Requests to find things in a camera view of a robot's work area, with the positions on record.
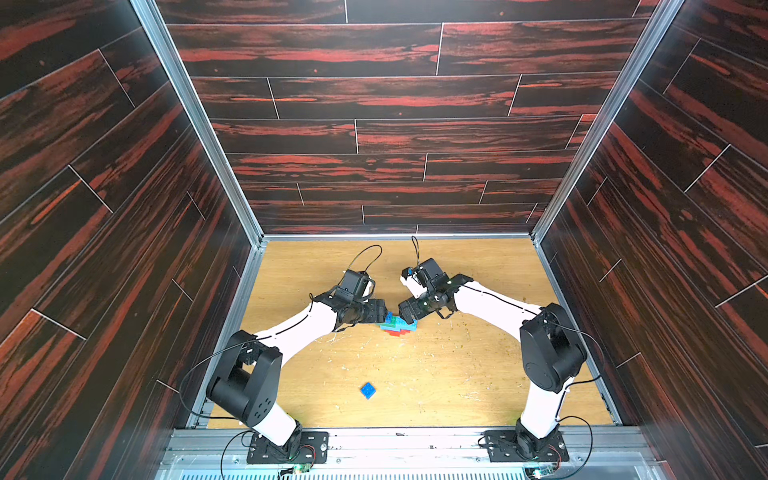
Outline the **green long lego brick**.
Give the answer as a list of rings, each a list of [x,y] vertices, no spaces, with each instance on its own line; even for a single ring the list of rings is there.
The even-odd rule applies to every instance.
[[[408,324],[400,317],[392,316],[388,317],[379,327],[386,331],[401,331],[405,330]]]

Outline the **light blue lego brick small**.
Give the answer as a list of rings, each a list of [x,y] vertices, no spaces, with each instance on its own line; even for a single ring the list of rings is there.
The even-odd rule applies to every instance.
[[[400,331],[415,331],[418,327],[418,322],[408,323],[405,320],[399,319],[396,321],[396,326]]]

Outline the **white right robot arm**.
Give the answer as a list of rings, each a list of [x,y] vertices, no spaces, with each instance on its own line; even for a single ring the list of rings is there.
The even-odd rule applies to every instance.
[[[556,429],[567,389],[587,357],[577,332],[562,323],[567,319],[563,308],[514,300],[463,274],[430,276],[407,268],[401,283],[412,294],[398,305],[399,316],[409,323],[447,308],[484,320],[519,341],[530,389],[518,425],[537,440]]]

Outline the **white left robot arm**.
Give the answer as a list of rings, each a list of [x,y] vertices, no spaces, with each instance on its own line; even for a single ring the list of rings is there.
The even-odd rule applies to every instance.
[[[206,397],[292,456],[302,427],[278,404],[282,366],[318,338],[344,325],[381,324],[388,315],[381,299],[343,302],[322,295],[301,312],[260,333],[234,333],[218,356]]]

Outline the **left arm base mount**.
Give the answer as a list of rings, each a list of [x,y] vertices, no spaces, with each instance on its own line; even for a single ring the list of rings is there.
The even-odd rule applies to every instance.
[[[329,433],[308,430],[294,433],[283,446],[270,441],[262,434],[255,434],[248,447],[248,465],[316,465],[325,464],[328,458]]]

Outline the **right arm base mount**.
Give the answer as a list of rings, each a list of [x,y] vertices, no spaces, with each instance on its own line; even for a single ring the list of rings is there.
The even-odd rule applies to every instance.
[[[512,430],[487,430],[478,440],[492,463],[563,463],[570,459],[559,426],[545,437],[535,437],[520,422]]]

